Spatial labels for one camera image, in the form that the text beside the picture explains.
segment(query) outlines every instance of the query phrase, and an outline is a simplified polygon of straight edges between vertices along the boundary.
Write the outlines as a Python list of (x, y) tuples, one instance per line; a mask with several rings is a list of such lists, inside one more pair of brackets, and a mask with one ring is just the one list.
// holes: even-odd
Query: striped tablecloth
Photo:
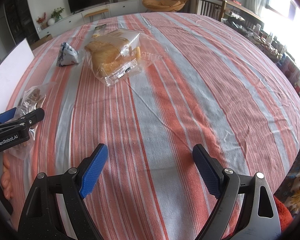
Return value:
[[(81, 49), (104, 23), (107, 32), (120, 27), (153, 36), (171, 58), (112, 88), (85, 62), (56, 67), (62, 42)], [(34, 53), (8, 108), (32, 86), (57, 84), (33, 152), (25, 161), (10, 157), (15, 226), (37, 173), (64, 173), (104, 143), (109, 158), (85, 200), (104, 238), (191, 240), (216, 203), (193, 163), (195, 144), (238, 174), (263, 172), (272, 192), (300, 148), (300, 99), (291, 84), (252, 43), (211, 18), (182, 13), (109, 18), (70, 30)], [(236, 205), (234, 217), (238, 210)], [(234, 225), (232, 219), (225, 234)]]

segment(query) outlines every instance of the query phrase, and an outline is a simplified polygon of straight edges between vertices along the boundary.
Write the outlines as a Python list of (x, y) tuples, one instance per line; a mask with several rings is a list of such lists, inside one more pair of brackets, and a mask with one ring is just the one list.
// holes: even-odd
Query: silver bolt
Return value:
[(231, 168), (225, 168), (225, 173), (226, 174), (232, 174), (233, 170)]
[(265, 176), (263, 175), (263, 173), (257, 172), (257, 177), (258, 177), (259, 179), (263, 179)]
[(38, 175), (37, 175), (37, 178), (38, 179), (42, 179), (44, 177), (44, 173), (43, 172), (40, 172)]
[(70, 174), (75, 174), (77, 172), (76, 168), (70, 168), (68, 171)]

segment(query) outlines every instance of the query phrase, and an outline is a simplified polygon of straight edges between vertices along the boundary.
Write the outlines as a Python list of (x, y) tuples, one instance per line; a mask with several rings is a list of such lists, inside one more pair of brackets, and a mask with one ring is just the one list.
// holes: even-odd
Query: tan leather chair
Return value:
[(181, 10), (188, 0), (142, 0), (147, 11), (153, 12), (176, 12)]

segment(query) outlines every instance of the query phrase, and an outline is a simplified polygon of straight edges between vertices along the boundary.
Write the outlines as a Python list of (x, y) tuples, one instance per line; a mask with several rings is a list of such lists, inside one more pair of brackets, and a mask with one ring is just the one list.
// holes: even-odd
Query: dark cabinet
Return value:
[(39, 40), (27, 0), (6, 0), (4, 9), (15, 43), (27, 38), (29, 45)]

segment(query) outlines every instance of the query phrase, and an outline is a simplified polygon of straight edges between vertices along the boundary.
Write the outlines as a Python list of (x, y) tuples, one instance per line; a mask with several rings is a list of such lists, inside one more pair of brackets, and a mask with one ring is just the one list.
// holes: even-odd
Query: small wooden bench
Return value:
[(88, 14), (86, 14), (84, 17), (85, 18), (90, 18), (90, 22), (92, 23), (93, 22), (93, 17), (95, 16), (95, 15), (97, 15), (97, 14), (101, 14), (101, 18), (102, 19), (105, 19), (106, 18), (106, 16), (105, 16), (105, 12), (108, 12), (109, 11), (109, 9), (108, 8), (106, 8), (106, 9), (103, 9), (103, 10), (99, 10), (99, 11), (95, 11), (95, 12), (92, 12), (92, 13), (88, 13)]

